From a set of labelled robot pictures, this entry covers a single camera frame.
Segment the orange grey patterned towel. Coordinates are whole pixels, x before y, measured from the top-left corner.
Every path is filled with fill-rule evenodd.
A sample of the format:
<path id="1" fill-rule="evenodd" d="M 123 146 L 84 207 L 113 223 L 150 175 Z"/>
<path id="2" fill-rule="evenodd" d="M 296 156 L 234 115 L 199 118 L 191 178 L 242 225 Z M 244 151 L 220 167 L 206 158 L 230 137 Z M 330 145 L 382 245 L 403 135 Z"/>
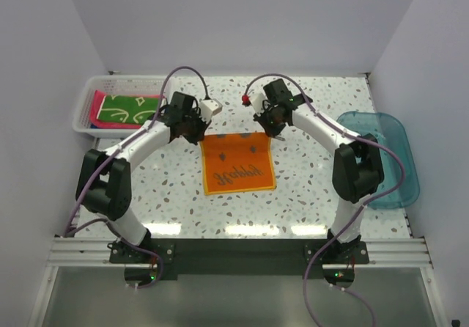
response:
<path id="1" fill-rule="evenodd" d="M 200 143 L 204 193 L 275 189 L 271 141 L 266 134 L 258 132 L 205 136 Z"/>

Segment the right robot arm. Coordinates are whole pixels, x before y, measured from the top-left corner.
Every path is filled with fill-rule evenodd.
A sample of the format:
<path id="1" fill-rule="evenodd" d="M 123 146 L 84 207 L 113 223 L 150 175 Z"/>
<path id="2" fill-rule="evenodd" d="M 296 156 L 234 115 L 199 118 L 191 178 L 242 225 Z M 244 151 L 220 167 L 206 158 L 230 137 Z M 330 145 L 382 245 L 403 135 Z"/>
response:
<path id="1" fill-rule="evenodd" d="M 361 241 L 366 201 L 384 180 L 380 148 L 373 135 L 362 136 L 321 112 L 305 92 L 293 95 L 285 83 L 287 79 L 277 75 L 262 92 L 244 92 L 242 104 L 254 109 L 254 121 L 269 137 L 275 138 L 286 126 L 292 126 L 332 155 L 332 184 L 339 202 L 328 239 L 309 264 L 323 257 L 344 262 Z"/>

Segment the yellow green patterned towel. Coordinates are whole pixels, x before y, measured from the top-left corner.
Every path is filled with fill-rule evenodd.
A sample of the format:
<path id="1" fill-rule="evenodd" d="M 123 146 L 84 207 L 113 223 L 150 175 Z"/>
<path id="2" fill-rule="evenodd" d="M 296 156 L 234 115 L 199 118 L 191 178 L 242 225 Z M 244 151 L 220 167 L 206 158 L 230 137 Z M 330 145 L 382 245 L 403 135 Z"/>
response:
<path id="1" fill-rule="evenodd" d="M 157 96 L 105 95 L 97 109 L 99 122 L 121 125 L 142 125 L 159 106 Z"/>

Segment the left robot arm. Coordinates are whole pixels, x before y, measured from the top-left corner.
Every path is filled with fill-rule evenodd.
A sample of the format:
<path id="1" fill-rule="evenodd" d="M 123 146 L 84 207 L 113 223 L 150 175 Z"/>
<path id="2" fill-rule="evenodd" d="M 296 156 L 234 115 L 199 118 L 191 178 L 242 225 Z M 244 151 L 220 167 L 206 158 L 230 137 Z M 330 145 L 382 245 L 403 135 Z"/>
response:
<path id="1" fill-rule="evenodd" d="M 157 149 L 183 137 L 191 144 L 204 139 L 214 115 L 221 111 L 217 100 L 174 92 L 135 133 L 104 151 L 89 150 L 83 159 L 76 200 L 106 221 L 115 233 L 109 243 L 113 264 L 172 264 L 174 247 L 157 244 L 130 208 L 131 175 Z"/>

